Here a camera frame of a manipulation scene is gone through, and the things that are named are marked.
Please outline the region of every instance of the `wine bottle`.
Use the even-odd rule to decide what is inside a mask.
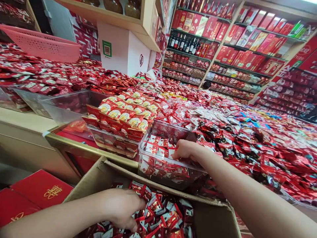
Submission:
[[[179,40],[179,33],[178,33],[178,35],[177,35],[177,37],[175,38],[175,41],[174,41],[174,46],[173,46],[174,49],[177,48],[178,40]]]
[[[181,38],[178,39],[178,43],[177,43],[177,46],[176,46],[177,50],[179,50],[179,47],[181,46],[182,38],[183,38],[183,34],[181,34]]]
[[[179,47],[179,50],[180,51],[183,51],[183,48],[184,48],[184,45],[185,45],[185,42],[186,42],[186,35],[184,35],[184,39],[182,40],[182,42],[181,42],[181,45],[180,45],[180,47]]]

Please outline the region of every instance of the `red packaging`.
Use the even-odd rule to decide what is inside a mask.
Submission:
[[[266,47],[269,46],[270,42],[274,39],[276,35],[275,34],[268,34],[263,43],[260,45],[260,47],[257,49],[257,52],[263,53]]]
[[[262,21],[262,19],[264,18],[266,14],[266,11],[260,10],[257,14],[257,16],[254,18],[254,20],[252,21],[251,25],[258,27],[260,22]]]
[[[187,12],[177,9],[174,15],[172,29],[183,30]]]
[[[0,228],[41,210],[40,207],[9,188],[0,191],[0,201]]]
[[[230,43],[230,41],[232,40],[232,38],[233,38],[233,36],[234,36],[234,34],[235,34],[235,32],[237,31],[238,28],[239,28],[238,25],[233,25],[233,26],[232,26],[232,28],[231,28],[229,34],[227,35],[227,37],[226,37],[226,39],[225,39],[225,43],[226,43],[226,44],[229,44],[229,43]]]
[[[42,209],[62,203],[73,189],[44,170],[16,182],[11,188]]]
[[[229,55],[229,58],[227,60],[227,64],[232,64],[236,55],[238,54],[239,51],[237,50],[234,50],[234,51],[231,51],[231,55]]]
[[[221,28],[220,28],[220,30],[219,30],[219,32],[217,34],[217,37],[216,37],[216,41],[220,41],[220,42],[222,41],[222,39],[224,38],[225,33],[228,30],[228,27],[229,27],[229,23],[223,23],[221,25]]]
[[[257,9],[257,8],[251,8],[248,11],[247,16],[245,17],[243,23],[245,23],[247,25],[251,24],[251,22],[253,21],[253,19],[257,15],[258,11],[259,11],[259,9]]]
[[[282,28],[285,26],[287,20],[282,18],[279,23],[276,25],[276,27],[273,29],[273,32],[279,33]]]
[[[228,47],[227,50],[225,51],[225,53],[223,54],[223,57],[222,57],[220,62],[221,63],[227,63],[228,59],[229,59],[229,57],[231,55],[231,52],[233,52],[233,51],[234,51],[234,48]]]
[[[231,45],[235,45],[238,40],[240,39],[240,36],[242,35],[242,33],[244,32],[245,28],[242,26],[239,26],[238,29],[236,30],[234,36],[232,37],[232,40],[230,41]]]
[[[207,24],[205,26],[204,32],[202,33],[202,37],[209,38],[214,27],[216,26],[216,22],[217,22],[216,17],[209,17]]]
[[[253,45],[253,43],[255,42],[255,40],[257,39],[260,33],[261,33],[261,30],[259,29],[254,30],[244,47],[249,49]]]
[[[271,23],[271,21],[273,20],[273,18],[275,17],[275,14],[274,13],[268,13],[263,21],[261,22],[259,28],[262,28],[262,29],[266,29],[268,27],[268,25]]]
[[[221,60],[222,60],[222,57],[224,56],[224,54],[225,54],[227,48],[228,48],[228,46],[222,46],[222,47],[221,47],[221,49],[220,49],[220,51],[219,51],[219,53],[218,53],[218,55],[217,55],[216,60],[218,60],[218,61],[221,61]]]
[[[271,21],[270,25],[268,25],[267,30],[273,31],[274,28],[277,26],[279,21],[280,21],[279,17],[274,17],[274,19]]]
[[[183,27],[183,31],[185,31],[185,32],[189,31],[191,24],[192,24],[192,21],[193,21],[193,18],[194,18],[194,15],[195,15],[194,13],[190,13],[190,12],[187,13],[186,20],[185,20],[184,27]]]

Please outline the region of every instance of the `shelf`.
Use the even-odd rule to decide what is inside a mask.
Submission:
[[[227,44],[227,43],[224,43],[223,45],[224,45],[224,46],[233,47],[233,48],[236,48],[236,49],[240,49],[240,50],[252,51],[252,50],[250,50],[250,49],[248,49],[248,48],[245,48],[245,47],[236,46],[236,45],[231,45],[231,44]],[[283,61],[285,61],[285,62],[288,61],[288,60],[286,60],[286,59],[274,57],[274,56],[271,56],[271,55],[266,55],[266,54],[263,54],[263,53],[260,53],[260,52],[257,52],[257,51],[252,51],[252,52],[255,53],[255,54],[257,54],[257,55],[265,56],[265,57],[267,57],[267,58],[273,58],[273,59],[283,60]]]
[[[174,62],[176,62],[176,63],[180,63],[180,64],[183,64],[183,65],[186,65],[186,66],[188,66],[188,67],[192,67],[192,68],[200,69],[200,70],[205,71],[205,72],[207,71],[207,70],[205,70],[205,69],[202,69],[202,68],[199,68],[199,67],[196,67],[196,66],[192,66],[192,65],[190,65],[190,64],[185,64],[185,63],[182,63],[182,62],[179,62],[179,61],[173,60],[173,59],[164,58],[164,61],[165,61],[165,60],[171,60],[171,61],[174,61]]]
[[[166,66],[162,66],[162,67],[163,67],[163,68],[166,68],[166,69],[169,69],[169,70],[172,70],[172,71],[175,71],[175,72],[178,72],[178,73],[185,74],[185,75],[190,76],[190,77],[193,77],[193,78],[199,78],[199,79],[202,79],[202,78],[200,78],[200,77],[195,77],[195,76],[192,76],[191,74],[185,73],[185,72],[180,71],[180,70],[177,70],[177,69],[171,69],[171,68],[166,67]]]
[[[248,26],[247,24],[239,23],[239,22],[235,22],[235,25],[244,26],[244,27]],[[291,37],[291,36],[287,36],[287,35],[282,35],[282,34],[279,34],[279,33],[273,32],[273,31],[268,31],[268,30],[265,30],[265,29],[262,29],[262,28],[259,28],[259,27],[257,27],[257,29],[259,29],[259,30],[261,30],[263,32],[266,32],[266,33],[272,33],[272,34],[274,34],[274,35],[276,35],[278,37],[285,37],[285,38],[290,39],[290,40],[292,40],[294,42],[301,42],[301,43],[306,42],[306,40],[297,39],[297,38],[294,38],[294,37]]]
[[[207,37],[197,36],[197,35],[188,33],[188,32],[186,32],[186,31],[182,31],[182,30],[178,30],[178,29],[171,29],[171,30],[173,30],[173,31],[178,31],[178,32],[181,32],[181,33],[184,33],[184,34],[187,34],[187,35],[191,35],[191,36],[197,37],[197,38],[201,38],[201,39],[204,39],[204,40],[206,40],[206,41],[217,42],[217,43],[219,43],[219,44],[221,43],[220,41],[211,40],[211,39],[209,39],[209,38],[207,38]]]
[[[244,90],[244,89],[236,88],[235,86],[231,86],[231,85],[224,84],[224,83],[221,83],[221,82],[211,81],[211,80],[209,80],[209,81],[210,81],[210,82],[212,82],[212,83],[222,84],[222,85],[224,85],[224,86],[228,86],[228,87],[230,87],[230,88],[234,88],[234,89],[237,89],[237,90],[240,90],[240,91],[243,91],[243,92],[253,93],[253,92],[250,92],[250,91],[248,91],[248,90]]]
[[[239,96],[234,96],[234,95],[231,95],[231,94],[228,94],[228,93],[223,93],[223,92],[217,91],[217,90],[215,90],[215,89],[211,89],[211,88],[210,88],[209,90],[215,91],[215,92],[218,92],[218,93],[222,93],[222,94],[224,94],[224,95],[228,95],[228,96],[231,96],[231,97],[240,98],[240,99],[243,99],[243,100],[246,100],[246,101],[251,100],[251,99],[245,99],[245,98],[242,98],[242,97],[239,97]]]
[[[164,75],[164,74],[162,74],[162,75],[165,76],[165,77],[167,77],[167,78],[171,78],[171,79],[174,79],[174,80],[181,81],[181,82],[183,82],[183,83],[191,84],[191,85],[194,85],[194,86],[197,86],[197,87],[199,86],[199,85],[197,85],[197,84],[189,83],[189,82],[186,82],[186,81],[177,79],[177,78],[173,78],[173,77],[171,77],[171,76],[167,76],[167,75]]]
[[[195,55],[191,55],[189,53],[185,53],[185,52],[182,52],[182,51],[179,51],[179,50],[175,50],[173,48],[167,48],[167,50],[172,50],[174,52],[177,52],[179,54],[183,54],[183,55],[186,55],[186,56],[192,56],[192,57],[196,57],[196,58],[199,58],[199,59],[202,59],[203,61],[209,61],[211,63],[211,60],[210,59],[206,59],[206,58],[202,58],[202,57],[199,57],[199,56],[195,56]]]
[[[215,73],[215,74],[218,74],[218,75],[221,75],[221,76],[225,76],[225,77],[228,77],[228,78],[234,78],[234,79],[237,79],[237,80],[240,80],[240,81],[246,82],[246,83],[248,83],[248,84],[254,84],[254,85],[258,85],[258,86],[264,86],[264,85],[262,85],[262,84],[252,83],[252,82],[249,82],[249,81],[246,81],[246,80],[243,80],[243,79],[239,79],[239,78],[231,77],[231,76],[229,76],[229,75],[225,75],[225,74],[217,73],[217,72],[214,72],[214,71],[210,71],[210,72]]]
[[[100,21],[130,30],[149,49],[160,52],[159,46],[151,35],[151,18],[154,9],[154,0],[142,1],[141,19],[136,19],[74,0],[55,1],[96,26],[97,22]]]
[[[221,17],[217,17],[217,16],[214,16],[214,15],[205,14],[205,13],[201,13],[201,12],[197,12],[197,11],[193,11],[193,10],[186,9],[186,8],[181,8],[181,7],[178,7],[177,9],[183,10],[183,11],[186,11],[186,12],[197,13],[197,14],[203,15],[203,16],[205,16],[205,17],[215,17],[215,18],[218,18],[219,20],[226,21],[226,22],[228,22],[229,24],[231,23],[231,20],[226,19],[226,18],[221,18]]]
[[[226,63],[221,63],[221,62],[216,61],[216,60],[215,60],[214,63],[221,64],[221,65],[224,65],[226,67],[235,68],[235,69],[238,69],[238,70],[246,72],[246,73],[250,73],[250,74],[254,74],[254,75],[258,75],[258,76],[263,76],[263,77],[266,77],[266,78],[272,78],[271,76],[268,76],[268,75],[265,75],[265,74],[257,73],[257,72],[254,72],[254,71],[251,71],[251,70],[247,70],[247,69],[242,69],[242,68],[239,68],[237,66],[233,66],[233,65],[230,65],[230,64],[226,64]]]

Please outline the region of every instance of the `red gift box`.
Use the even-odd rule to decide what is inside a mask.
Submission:
[[[259,28],[262,29],[266,29],[268,27],[268,25],[272,22],[273,18],[274,18],[275,14],[274,13],[268,13],[263,21],[261,22]]]
[[[279,21],[280,21],[279,17],[274,17],[274,19],[271,21],[270,25],[268,25],[267,30],[273,31],[274,28],[277,26]]]
[[[9,188],[0,191],[0,228],[40,210],[40,207]]]
[[[244,32],[245,28],[242,26],[239,26],[238,29],[236,30],[234,36],[232,37],[232,40],[230,41],[231,45],[235,45],[238,40],[240,39],[242,33]]]
[[[279,33],[286,24],[286,19],[282,18],[274,28],[273,32]]]
[[[187,12],[177,9],[174,15],[172,29],[183,30]]]
[[[62,203],[73,189],[44,170],[16,182],[11,188],[42,209]]]
[[[265,48],[268,47],[268,45],[274,39],[275,36],[276,35],[272,34],[272,33],[268,34],[267,37],[265,38],[265,40],[263,41],[263,43],[261,44],[261,46],[257,49],[257,52],[263,53]]]
[[[252,21],[251,25],[252,26],[256,26],[258,27],[258,25],[260,24],[260,22],[262,21],[263,17],[265,16],[266,11],[260,10],[257,14],[257,16],[254,18],[254,20]]]
[[[227,35],[226,39],[225,39],[225,43],[229,44],[230,41],[232,40],[232,37],[234,36],[235,32],[237,31],[237,29],[239,28],[238,25],[233,25],[229,34]]]
[[[221,25],[221,28],[220,28],[220,30],[219,30],[219,32],[217,34],[217,38],[216,38],[217,41],[220,41],[220,42],[222,41],[222,39],[224,38],[225,33],[228,30],[228,27],[229,27],[229,23],[223,23]]]

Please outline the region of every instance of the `bottle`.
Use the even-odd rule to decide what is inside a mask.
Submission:
[[[174,45],[173,45],[174,49],[177,48],[178,40],[179,40],[179,33],[178,33],[177,37],[175,37],[175,41],[174,41]]]
[[[181,46],[182,38],[183,38],[183,34],[181,34],[181,38],[178,39],[178,43],[177,43],[177,46],[176,46],[177,50],[179,50],[179,47]]]
[[[191,47],[189,48],[189,53],[191,53],[191,51],[193,50],[195,44],[196,44],[196,38],[194,38],[194,40],[193,40],[193,42],[191,44]]]
[[[167,47],[173,48],[175,42],[175,32],[173,31],[171,36],[169,37]]]
[[[186,35],[184,35],[184,39],[182,40],[181,45],[179,47],[180,51],[183,51],[186,40],[188,40],[188,38],[186,39]]]
[[[186,53],[189,53],[189,49],[190,49],[190,47],[191,47],[191,44],[192,44],[192,39],[190,39],[190,40],[188,41],[188,43],[187,43],[187,46],[186,46],[186,48],[185,48],[185,52],[186,52]]]

